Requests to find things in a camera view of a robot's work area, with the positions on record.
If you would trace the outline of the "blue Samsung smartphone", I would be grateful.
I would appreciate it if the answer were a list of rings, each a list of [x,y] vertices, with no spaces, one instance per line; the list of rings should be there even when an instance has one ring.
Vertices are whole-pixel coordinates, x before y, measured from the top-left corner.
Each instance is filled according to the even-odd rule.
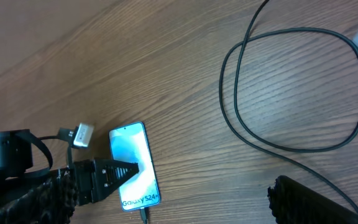
[[[160,190],[149,149],[145,126],[136,122],[109,132],[112,158],[136,163],[139,172],[119,187],[124,211],[151,207],[160,203]]]

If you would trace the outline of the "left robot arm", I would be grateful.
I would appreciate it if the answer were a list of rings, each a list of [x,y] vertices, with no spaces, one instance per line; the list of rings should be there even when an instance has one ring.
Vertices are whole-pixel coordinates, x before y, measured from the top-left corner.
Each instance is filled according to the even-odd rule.
[[[0,205],[26,194],[48,178],[68,175],[78,187],[81,205],[104,200],[139,173],[136,163],[113,159],[73,161],[53,170],[53,158],[45,145],[47,137],[38,138],[28,129],[0,132]]]

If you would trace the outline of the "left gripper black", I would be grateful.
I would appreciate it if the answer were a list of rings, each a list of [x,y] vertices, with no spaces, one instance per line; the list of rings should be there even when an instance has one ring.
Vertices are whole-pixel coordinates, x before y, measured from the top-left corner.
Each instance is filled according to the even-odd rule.
[[[113,159],[87,159],[75,162],[72,150],[78,149],[73,147],[77,128],[60,128],[57,138],[68,143],[67,166],[79,190],[79,205],[85,205],[96,203],[110,196],[139,173],[139,165]]]

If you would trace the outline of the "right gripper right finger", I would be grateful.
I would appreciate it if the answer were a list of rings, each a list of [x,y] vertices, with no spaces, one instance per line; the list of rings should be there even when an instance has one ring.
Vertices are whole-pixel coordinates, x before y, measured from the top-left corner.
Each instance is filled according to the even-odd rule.
[[[285,175],[267,192],[278,224],[358,224],[358,214]]]

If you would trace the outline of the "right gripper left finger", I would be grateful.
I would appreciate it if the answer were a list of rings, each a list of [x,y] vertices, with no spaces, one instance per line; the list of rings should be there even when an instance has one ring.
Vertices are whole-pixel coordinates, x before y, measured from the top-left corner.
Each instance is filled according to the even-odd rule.
[[[72,170],[34,179],[0,179],[0,224],[70,223],[79,202]]]

